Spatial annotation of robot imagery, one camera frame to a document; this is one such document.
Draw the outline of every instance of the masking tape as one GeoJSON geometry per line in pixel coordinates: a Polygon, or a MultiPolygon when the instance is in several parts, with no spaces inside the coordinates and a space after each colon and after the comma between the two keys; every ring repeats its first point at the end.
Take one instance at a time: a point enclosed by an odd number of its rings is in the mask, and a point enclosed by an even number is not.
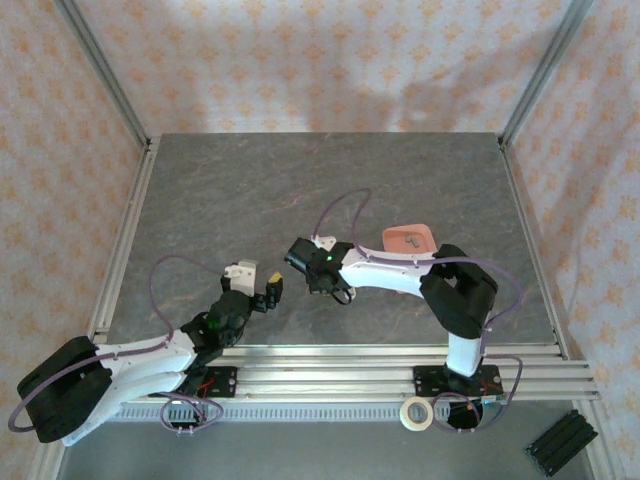
{"type": "Polygon", "coordinates": [[[411,430],[412,432],[422,432],[433,422],[433,407],[423,397],[411,397],[402,404],[402,407],[400,407],[400,421],[407,430],[411,430]],[[415,404],[422,405],[426,410],[427,419],[424,422],[417,423],[409,418],[409,407],[415,404]]]}

